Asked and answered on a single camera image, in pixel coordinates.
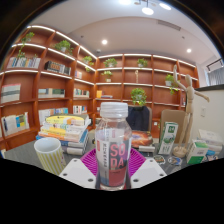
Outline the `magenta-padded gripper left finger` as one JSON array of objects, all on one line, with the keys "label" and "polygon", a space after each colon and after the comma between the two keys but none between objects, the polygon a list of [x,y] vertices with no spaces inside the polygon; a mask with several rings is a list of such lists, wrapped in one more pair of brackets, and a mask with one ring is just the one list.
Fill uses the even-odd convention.
[{"label": "magenta-padded gripper left finger", "polygon": [[82,157],[66,155],[65,161],[67,165],[60,173],[61,178],[84,188],[99,188],[98,164],[95,149],[85,153]]}]

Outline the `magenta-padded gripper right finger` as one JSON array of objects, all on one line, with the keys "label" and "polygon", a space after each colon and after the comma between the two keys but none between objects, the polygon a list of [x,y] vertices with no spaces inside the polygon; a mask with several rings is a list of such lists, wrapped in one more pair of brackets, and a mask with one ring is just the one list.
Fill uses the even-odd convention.
[{"label": "magenta-padded gripper right finger", "polygon": [[132,149],[128,162],[130,187],[140,188],[166,176],[164,170],[154,158],[146,159],[137,150]]}]

